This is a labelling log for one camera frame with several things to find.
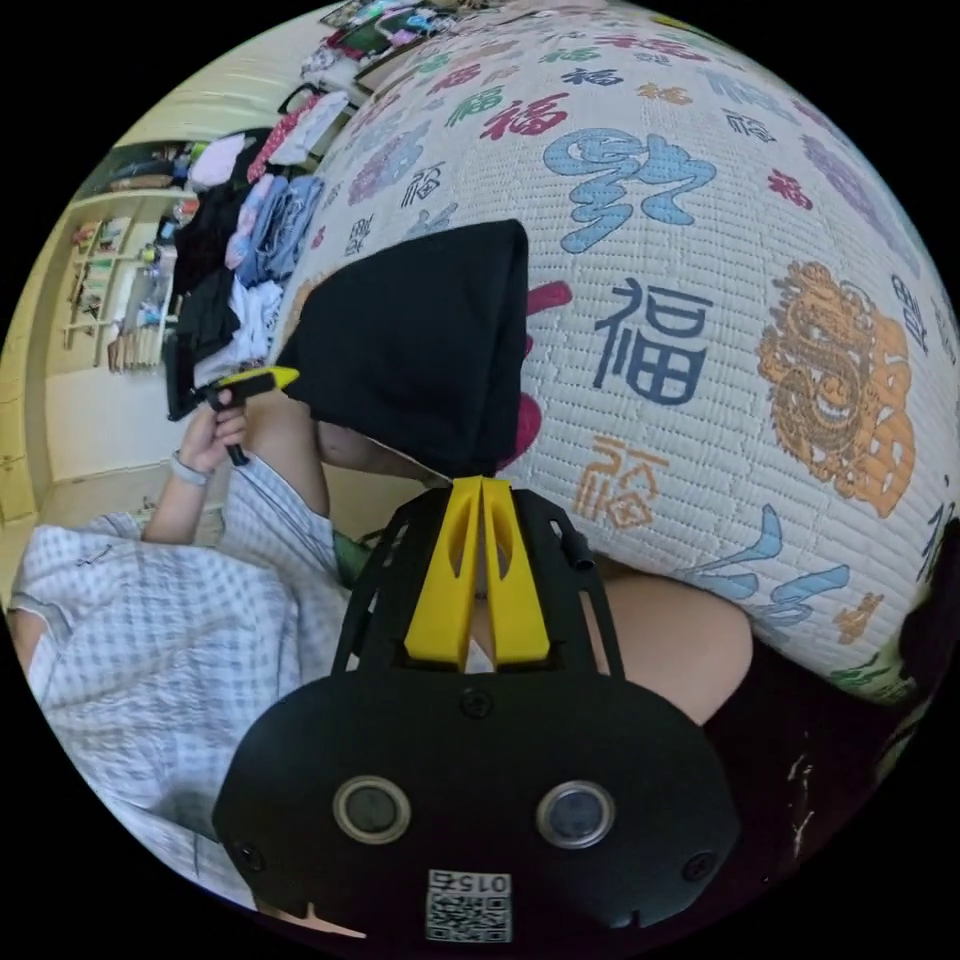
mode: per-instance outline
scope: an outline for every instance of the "pile of clothes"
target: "pile of clothes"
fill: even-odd
[[[197,385],[270,353],[284,285],[324,187],[318,177],[285,174],[345,104],[341,94],[327,100],[312,98],[272,129],[214,141],[190,170],[199,202],[173,236],[173,297],[182,298],[175,335],[196,361]]]

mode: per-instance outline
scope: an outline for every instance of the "black device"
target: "black device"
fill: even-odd
[[[496,672],[467,675],[481,527]],[[624,678],[566,513],[481,478],[396,512],[331,675],[251,727],[213,823],[259,901],[312,905],[393,956],[649,926],[697,899],[739,832],[701,729]]]
[[[271,390],[282,390],[300,376],[289,367],[260,367],[230,374],[197,387],[194,386],[196,360],[193,351],[176,336],[168,337],[164,342],[163,362],[167,373],[167,419],[173,422],[193,413],[201,403],[209,403],[217,412],[225,409],[219,399],[224,390],[230,391],[231,408],[242,407],[251,397]],[[227,447],[227,453],[235,467],[243,467],[250,462],[239,446]]]

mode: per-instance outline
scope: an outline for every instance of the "yellow clamp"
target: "yellow clamp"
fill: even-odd
[[[254,370],[241,370],[240,373],[231,373],[226,377],[221,377],[216,384],[218,388],[226,389],[233,384],[244,384],[249,380],[256,380],[257,377],[270,377],[273,386],[277,390],[283,390],[299,376],[300,372],[291,367],[257,367]]]
[[[463,671],[483,524],[494,666],[542,663],[550,640],[507,480],[455,480],[405,646],[417,661]]]

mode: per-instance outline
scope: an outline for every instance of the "bracelet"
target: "bracelet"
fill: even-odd
[[[212,476],[212,474],[201,473],[199,470],[188,467],[180,459],[179,450],[170,458],[170,470],[175,477],[179,477],[185,483],[190,483],[195,487],[205,487],[210,482],[210,477]]]

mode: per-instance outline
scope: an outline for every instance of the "screw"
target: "screw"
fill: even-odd
[[[251,847],[249,843],[241,843],[237,846],[237,853],[243,865],[251,873],[260,873],[263,870],[263,854],[256,847]]]
[[[691,857],[683,868],[683,879],[687,883],[699,883],[705,880],[717,865],[717,855],[710,850]]]
[[[493,700],[490,694],[483,690],[468,688],[460,696],[460,709],[464,716],[471,720],[483,720],[484,717],[490,716],[493,710]]]

